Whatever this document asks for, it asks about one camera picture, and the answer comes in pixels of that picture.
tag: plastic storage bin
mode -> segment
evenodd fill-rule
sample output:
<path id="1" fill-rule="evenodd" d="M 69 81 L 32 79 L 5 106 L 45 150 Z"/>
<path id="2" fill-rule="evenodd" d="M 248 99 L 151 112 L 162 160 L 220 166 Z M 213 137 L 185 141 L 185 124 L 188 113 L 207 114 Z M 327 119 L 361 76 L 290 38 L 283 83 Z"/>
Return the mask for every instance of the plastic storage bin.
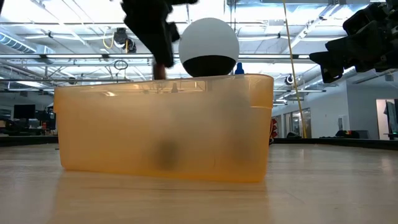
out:
<path id="1" fill-rule="evenodd" d="M 55 90 L 62 166 L 258 182 L 266 174 L 274 79 L 160 80 Z"/>

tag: white ball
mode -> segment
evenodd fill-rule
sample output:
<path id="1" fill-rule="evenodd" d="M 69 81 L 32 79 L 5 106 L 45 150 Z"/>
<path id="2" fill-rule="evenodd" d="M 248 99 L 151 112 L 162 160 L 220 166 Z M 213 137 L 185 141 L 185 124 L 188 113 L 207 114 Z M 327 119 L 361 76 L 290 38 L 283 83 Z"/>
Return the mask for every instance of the white ball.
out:
<path id="1" fill-rule="evenodd" d="M 239 41 L 224 21 L 205 18 L 192 22 L 183 32 L 180 60 L 193 77 L 227 75 L 239 57 Z"/>

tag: overhead light fixture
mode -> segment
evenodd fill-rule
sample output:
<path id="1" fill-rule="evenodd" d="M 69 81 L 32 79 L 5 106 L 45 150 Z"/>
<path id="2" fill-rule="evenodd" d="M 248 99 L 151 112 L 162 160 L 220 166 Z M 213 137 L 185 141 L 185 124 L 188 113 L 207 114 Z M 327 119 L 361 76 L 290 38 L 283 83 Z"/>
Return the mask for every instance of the overhead light fixture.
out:
<path id="1" fill-rule="evenodd" d="M 299 55 L 298 56 L 299 59 L 310 59 L 309 55 Z"/>
<path id="2" fill-rule="evenodd" d="M 8 54 L 8 55 L 0 55 L 0 58 L 40 58 L 40 55 L 37 54 Z"/>
<path id="3" fill-rule="evenodd" d="M 69 55 L 60 55 L 60 54 L 48 54 L 47 58 L 102 58 L 102 55 L 98 54 L 69 54 Z"/>
<path id="4" fill-rule="evenodd" d="M 20 88 L 20 89 L 7 89 L 7 91 L 54 91 L 54 89 L 32 89 L 32 88 Z"/>
<path id="5" fill-rule="evenodd" d="M 31 86 L 31 87 L 36 87 L 36 88 L 43 88 L 43 87 L 47 87 L 46 85 L 43 85 L 41 83 L 37 83 L 37 82 L 26 82 L 26 81 L 19 81 L 17 82 L 19 84 L 22 85 L 27 85 L 27 86 Z"/>

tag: ceiling light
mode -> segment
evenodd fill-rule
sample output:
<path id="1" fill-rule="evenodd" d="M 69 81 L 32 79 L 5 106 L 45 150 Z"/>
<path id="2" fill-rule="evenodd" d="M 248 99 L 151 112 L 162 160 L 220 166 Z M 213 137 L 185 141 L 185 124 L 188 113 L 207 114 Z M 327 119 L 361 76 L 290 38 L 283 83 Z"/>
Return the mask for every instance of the ceiling light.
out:
<path id="1" fill-rule="evenodd" d="M 36 88 L 47 87 L 46 85 L 43 85 L 43 84 L 40 84 L 40 83 L 37 83 L 37 82 L 19 81 L 17 83 L 22 84 L 22 85 L 31 86 L 31 87 L 36 87 Z"/>
<path id="2" fill-rule="evenodd" d="M 42 38 L 47 38 L 47 37 L 49 37 L 48 35 L 33 35 L 33 36 L 28 36 L 28 37 L 25 37 L 25 39 L 42 39 Z"/>
<path id="3" fill-rule="evenodd" d="M 7 89 L 7 91 L 54 91 L 54 89 L 32 89 L 32 88 L 17 88 L 17 89 Z"/>
<path id="4" fill-rule="evenodd" d="M 309 59 L 310 56 L 309 55 L 299 55 L 298 59 Z"/>
<path id="5" fill-rule="evenodd" d="M 6 54 L 0 55 L 0 58 L 40 58 L 37 54 Z"/>
<path id="6" fill-rule="evenodd" d="M 102 58 L 102 55 L 98 54 L 69 54 L 69 55 L 59 55 L 59 54 L 49 54 L 46 55 L 47 58 Z"/>

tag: white wall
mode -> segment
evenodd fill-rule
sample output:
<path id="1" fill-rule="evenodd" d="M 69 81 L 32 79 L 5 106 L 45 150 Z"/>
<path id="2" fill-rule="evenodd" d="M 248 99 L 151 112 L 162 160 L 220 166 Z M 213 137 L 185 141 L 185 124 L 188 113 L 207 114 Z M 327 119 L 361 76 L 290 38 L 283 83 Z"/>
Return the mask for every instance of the white wall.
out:
<path id="1" fill-rule="evenodd" d="M 393 86 L 348 85 L 349 125 L 351 130 L 368 130 L 371 139 L 379 139 L 377 99 L 398 99 Z"/>
<path id="2" fill-rule="evenodd" d="M 338 119 L 346 116 L 349 119 L 347 85 L 345 81 L 337 83 L 337 87 L 326 88 L 326 93 L 310 93 L 302 102 L 302 108 L 311 109 L 312 138 L 334 136 L 338 131 Z M 278 106 L 272 115 L 277 116 L 299 110 L 297 102 L 289 102 L 288 106 Z"/>

